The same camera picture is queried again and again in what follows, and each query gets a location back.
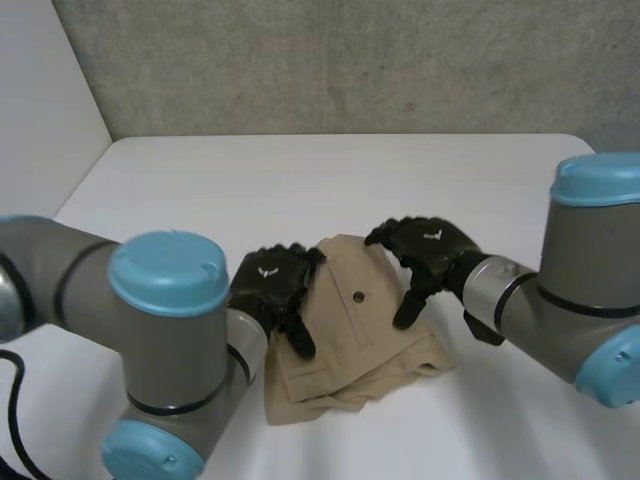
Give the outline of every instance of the beige cloth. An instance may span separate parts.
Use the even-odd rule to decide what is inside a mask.
[[[318,248],[327,261],[301,309],[316,356],[304,360],[286,336],[273,335],[265,368],[270,425],[315,420],[330,408],[359,411],[368,400],[454,367],[425,319],[404,331],[393,327],[404,291],[381,247],[338,235]],[[356,301],[356,292],[364,300]]]

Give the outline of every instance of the black cable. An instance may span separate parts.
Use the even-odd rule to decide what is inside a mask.
[[[20,430],[18,428],[18,396],[20,395],[20,387],[24,379],[24,360],[15,352],[9,350],[0,350],[0,359],[9,360],[16,367],[16,375],[13,377],[13,385],[9,395],[9,408],[7,409],[7,421],[9,422],[9,433],[11,435],[11,443],[15,448],[18,458],[36,480],[51,480],[40,470],[24,448]],[[19,474],[12,469],[5,460],[0,457],[0,472],[2,472],[2,480],[30,480],[29,477]]]

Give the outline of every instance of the robotic arm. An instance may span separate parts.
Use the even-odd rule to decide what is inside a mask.
[[[365,242],[382,243],[413,272],[397,327],[449,290],[476,339],[506,338],[608,407],[640,400],[640,155],[558,166],[537,273],[482,253],[437,218],[389,220]]]
[[[539,273],[482,253],[440,219],[388,221],[365,242],[413,272],[396,327],[449,290],[477,339],[508,339],[604,405],[640,399],[640,156],[558,167]],[[322,256],[299,246],[257,253],[227,298],[224,254],[204,237],[154,232],[120,245],[0,217],[0,341],[49,322],[119,352],[130,404],[104,441],[105,466],[118,480],[193,480],[272,328],[301,356],[315,353],[295,305]],[[271,276],[287,281],[267,291]]]
[[[120,245],[37,217],[4,218],[0,246],[3,341],[49,322],[122,357],[129,408],[103,444],[110,473],[198,476],[267,350],[268,332],[224,306],[222,250],[185,232]]]

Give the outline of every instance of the concrete wall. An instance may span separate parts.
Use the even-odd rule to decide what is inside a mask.
[[[640,149],[637,0],[54,0],[114,139],[563,132]]]

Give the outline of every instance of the white wall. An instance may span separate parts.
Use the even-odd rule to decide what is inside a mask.
[[[0,214],[53,216],[110,144],[50,0],[0,0]]]

